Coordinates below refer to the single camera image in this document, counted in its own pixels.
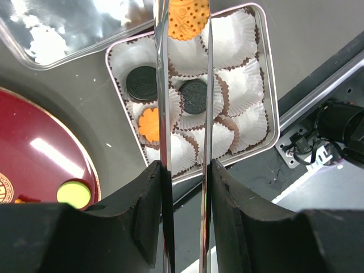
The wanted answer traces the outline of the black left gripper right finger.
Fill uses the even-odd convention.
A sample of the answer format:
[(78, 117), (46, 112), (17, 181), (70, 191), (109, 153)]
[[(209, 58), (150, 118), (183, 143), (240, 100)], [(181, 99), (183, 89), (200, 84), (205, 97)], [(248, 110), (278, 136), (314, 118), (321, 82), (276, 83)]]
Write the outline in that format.
[(363, 211), (293, 212), (266, 200), (212, 161), (219, 272), (362, 272)]

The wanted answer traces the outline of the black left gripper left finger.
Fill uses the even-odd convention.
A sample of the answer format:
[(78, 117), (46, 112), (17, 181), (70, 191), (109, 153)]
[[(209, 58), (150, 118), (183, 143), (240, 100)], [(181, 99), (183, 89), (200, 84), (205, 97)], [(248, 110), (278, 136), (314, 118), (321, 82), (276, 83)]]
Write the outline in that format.
[(78, 210), (65, 203), (1, 205), (2, 272), (149, 272), (160, 224), (160, 162)]

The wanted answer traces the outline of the black sandwich cookie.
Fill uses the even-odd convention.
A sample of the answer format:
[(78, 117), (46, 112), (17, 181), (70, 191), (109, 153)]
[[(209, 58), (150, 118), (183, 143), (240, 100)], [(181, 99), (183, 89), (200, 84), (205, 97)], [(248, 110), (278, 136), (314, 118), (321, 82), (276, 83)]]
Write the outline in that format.
[(207, 84), (204, 81), (199, 79), (186, 81), (179, 92), (184, 100), (185, 112), (197, 115), (206, 110)]
[(158, 98), (156, 69), (150, 66), (134, 68), (126, 77), (129, 95), (139, 101), (150, 102)]

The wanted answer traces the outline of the orange round cookie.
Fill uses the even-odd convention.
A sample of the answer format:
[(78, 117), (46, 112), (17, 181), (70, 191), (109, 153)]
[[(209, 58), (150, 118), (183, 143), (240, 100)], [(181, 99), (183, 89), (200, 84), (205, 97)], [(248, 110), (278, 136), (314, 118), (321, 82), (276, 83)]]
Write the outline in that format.
[(209, 17), (209, 0), (171, 0), (168, 36), (180, 41), (193, 39), (205, 28)]

